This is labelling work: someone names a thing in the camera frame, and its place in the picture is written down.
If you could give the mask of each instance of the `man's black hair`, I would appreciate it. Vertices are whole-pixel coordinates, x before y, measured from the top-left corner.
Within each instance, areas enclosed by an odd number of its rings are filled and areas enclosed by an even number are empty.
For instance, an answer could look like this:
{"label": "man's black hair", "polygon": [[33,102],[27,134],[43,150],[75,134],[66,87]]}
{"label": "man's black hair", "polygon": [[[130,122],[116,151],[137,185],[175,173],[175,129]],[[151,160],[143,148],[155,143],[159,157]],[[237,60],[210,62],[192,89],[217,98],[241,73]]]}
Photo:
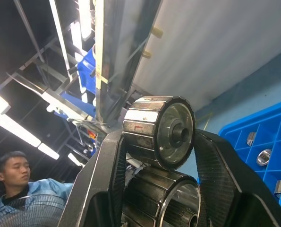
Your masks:
{"label": "man's black hair", "polygon": [[8,152],[7,154],[3,155],[0,157],[0,172],[4,170],[6,162],[12,158],[12,157],[24,157],[26,158],[26,155],[22,151],[11,151]]}

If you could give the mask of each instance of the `machine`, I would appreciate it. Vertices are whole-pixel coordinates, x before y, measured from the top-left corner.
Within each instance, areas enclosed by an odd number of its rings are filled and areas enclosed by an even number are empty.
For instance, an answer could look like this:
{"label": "machine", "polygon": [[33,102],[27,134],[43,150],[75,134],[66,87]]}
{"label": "machine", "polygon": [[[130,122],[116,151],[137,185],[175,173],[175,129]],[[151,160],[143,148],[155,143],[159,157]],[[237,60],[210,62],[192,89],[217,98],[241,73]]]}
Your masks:
{"label": "machine", "polygon": [[[176,171],[195,152],[199,182]],[[126,155],[143,164],[125,183]],[[182,97],[142,97],[76,178],[59,227],[281,227],[262,179]]]}

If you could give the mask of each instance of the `electric fan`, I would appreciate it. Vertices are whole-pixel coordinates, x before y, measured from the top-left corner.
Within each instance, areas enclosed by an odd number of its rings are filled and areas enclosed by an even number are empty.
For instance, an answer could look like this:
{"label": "electric fan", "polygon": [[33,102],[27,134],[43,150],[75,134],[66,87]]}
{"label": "electric fan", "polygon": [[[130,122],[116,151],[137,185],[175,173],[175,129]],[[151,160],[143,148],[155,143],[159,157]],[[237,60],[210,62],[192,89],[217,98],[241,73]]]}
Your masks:
{"label": "electric fan", "polygon": [[0,208],[0,227],[56,227],[66,200],[54,195],[32,195]]}

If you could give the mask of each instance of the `blue storage tray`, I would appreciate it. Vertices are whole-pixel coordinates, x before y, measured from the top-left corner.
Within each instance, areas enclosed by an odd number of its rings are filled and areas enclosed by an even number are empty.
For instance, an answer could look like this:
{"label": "blue storage tray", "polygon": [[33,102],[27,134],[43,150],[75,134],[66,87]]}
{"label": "blue storage tray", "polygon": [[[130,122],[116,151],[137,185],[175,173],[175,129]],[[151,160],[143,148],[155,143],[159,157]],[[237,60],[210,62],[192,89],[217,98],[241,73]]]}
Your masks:
{"label": "blue storage tray", "polygon": [[95,59],[93,57],[92,49],[86,54],[86,56],[77,64],[77,70],[79,72],[80,82],[82,87],[85,87],[93,94],[96,93],[95,88],[95,76],[91,77],[91,73],[95,69]]}
{"label": "blue storage tray", "polygon": [[[250,132],[256,132],[252,146],[246,143]],[[281,103],[225,126],[219,135],[232,144],[239,157],[263,179],[273,193],[277,181],[281,180]],[[259,166],[256,158],[267,148],[272,149],[269,163]]]}

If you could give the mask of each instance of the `dark ceiling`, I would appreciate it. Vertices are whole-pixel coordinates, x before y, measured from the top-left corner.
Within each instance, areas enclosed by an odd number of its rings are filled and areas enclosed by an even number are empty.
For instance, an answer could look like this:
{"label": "dark ceiling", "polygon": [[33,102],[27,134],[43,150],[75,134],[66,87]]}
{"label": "dark ceiling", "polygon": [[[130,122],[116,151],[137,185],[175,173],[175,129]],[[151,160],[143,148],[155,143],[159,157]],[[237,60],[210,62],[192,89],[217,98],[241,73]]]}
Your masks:
{"label": "dark ceiling", "polygon": [[[49,0],[21,0],[20,2],[36,40],[40,48],[43,48],[52,38],[56,37]],[[67,27],[77,19],[77,4],[73,0],[56,0],[56,3],[61,25]],[[90,39],[84,43],[84,49],[88,51],[93,43],[93,40]],[[0,0],[0,84],[8,78],[6,72],[13,73],[34,54],[36,54],[35,48],[13,0]],[[55,55],[56,53],[53,51],[47,50],[44,58],[49,60],[49,65],[53,65],[53,68],[66,75],[63,59],[59,55]],[[24,72],[28,77],[41,79],[33,63]],[[53,77],[48,76],[48,80],[52,87],[59,86]],[[70,88],[70,92],[73,94],[78,93],[78,90],[78,82]],[[7,115],[52,149],[59,151],[60,158],[54,160],[46,156],[37,148],[1,127],[0,156],[5,152],[21,150],[28,156],[33,180],[51,177],[59,181],[73,181],[79,172],[79,167],[67,158],[70,152],[68,148],[64,147],[59,150],[61,144],[69,136],[63,120],[46,111],[47,102],[15,81],[9,82],[0,91],[0,95],[11,105]]]}

